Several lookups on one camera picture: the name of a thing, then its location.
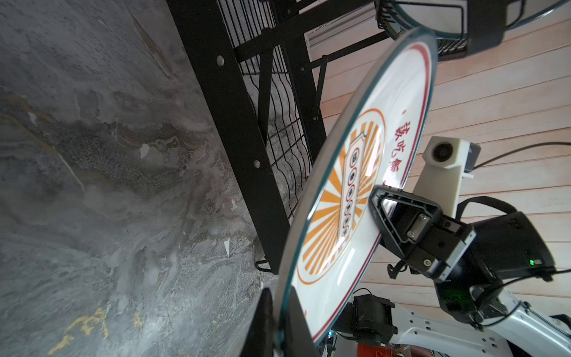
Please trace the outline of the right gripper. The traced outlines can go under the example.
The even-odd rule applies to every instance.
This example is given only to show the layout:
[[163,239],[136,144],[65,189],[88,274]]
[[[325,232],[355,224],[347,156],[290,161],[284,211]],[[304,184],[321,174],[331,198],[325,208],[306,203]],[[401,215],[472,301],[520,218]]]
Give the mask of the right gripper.
[[371,191],[369,208],[382,245],[404,269],[434,282],[440,307],[457,321],[485,321],[511,312],[501,298],[511,282],[551,281],[555,260],[520,211],[477,223],[443,214],[424,197],[385,185]]

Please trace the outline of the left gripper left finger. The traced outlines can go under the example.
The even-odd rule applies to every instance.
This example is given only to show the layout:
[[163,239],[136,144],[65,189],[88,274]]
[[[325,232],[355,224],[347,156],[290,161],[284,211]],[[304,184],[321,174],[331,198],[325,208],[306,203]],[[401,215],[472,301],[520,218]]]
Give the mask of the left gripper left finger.
[[273,340],[273,299],[270,288],[264,288],[248,329],[240,357],[271,357]]

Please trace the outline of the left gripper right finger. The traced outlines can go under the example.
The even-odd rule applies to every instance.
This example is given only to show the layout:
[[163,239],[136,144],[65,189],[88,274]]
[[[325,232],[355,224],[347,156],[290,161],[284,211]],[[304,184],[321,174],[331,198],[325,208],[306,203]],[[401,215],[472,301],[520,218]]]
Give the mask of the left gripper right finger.
[[285,316],[285,356],[319,357],[295,288],[291,288]]

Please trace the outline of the orange sunburst plate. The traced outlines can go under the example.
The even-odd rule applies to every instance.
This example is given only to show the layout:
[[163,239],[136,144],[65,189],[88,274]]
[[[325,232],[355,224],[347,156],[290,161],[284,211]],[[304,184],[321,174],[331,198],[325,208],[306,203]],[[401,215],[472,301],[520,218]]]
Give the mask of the orange sunburst plate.
[[422,138],[437,73],[433,31],[415,28],[371,67],[313,164],[289,230],[274,302],[275,340],[300,303],[317,343],[340,315],[381,238],[369,207],[378,185],[402,189]]

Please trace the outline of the green rim white plate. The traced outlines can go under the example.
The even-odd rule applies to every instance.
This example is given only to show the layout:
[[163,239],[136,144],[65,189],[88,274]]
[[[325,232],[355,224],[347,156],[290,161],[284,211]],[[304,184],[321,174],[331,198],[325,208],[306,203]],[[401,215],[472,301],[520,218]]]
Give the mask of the green rim white plate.
[[480,14],[505,20],[506,30],[544,17],[568,1],[375,1],[376,21],[392,38],[414,28],[429,28],[437,37],[460,40],[468,36]]

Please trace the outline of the black two-tier dish rack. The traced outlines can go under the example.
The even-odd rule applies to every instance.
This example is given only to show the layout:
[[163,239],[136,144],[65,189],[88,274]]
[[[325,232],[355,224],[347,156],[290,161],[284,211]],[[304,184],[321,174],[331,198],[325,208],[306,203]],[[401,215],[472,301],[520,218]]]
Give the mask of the black two-tier dish rack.
[[[264,257],[255,264],[261,272],[278,272],[291,219],[326,140],[321,97],[328,64],[392,38],[379,27],[374,2],[168,4],[262,244]],[[311,59],[306,34],[356,10],[373,10],[379,32]],[[437,37],[439,58],[496,46],[506,32],[501,20],[478,14],[466,38]]]

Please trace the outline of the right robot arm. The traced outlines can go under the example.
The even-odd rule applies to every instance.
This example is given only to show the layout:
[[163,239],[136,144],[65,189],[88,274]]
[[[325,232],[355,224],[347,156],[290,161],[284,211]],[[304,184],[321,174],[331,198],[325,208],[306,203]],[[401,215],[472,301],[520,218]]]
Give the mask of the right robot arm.
[[477,223],[461,220],[429,199],[386,186],[369,199],[382,246],[399,261],[388,275],[410,270],[434,282],[449,321],[428,318],[367,293],[354,297],[333,325],[363,345],[413,345],[444,356],[568,356],[570,317],[547,315],[508,288],[559,274],[547,245],[512,205],[487,196],[474,201],[500,212]]

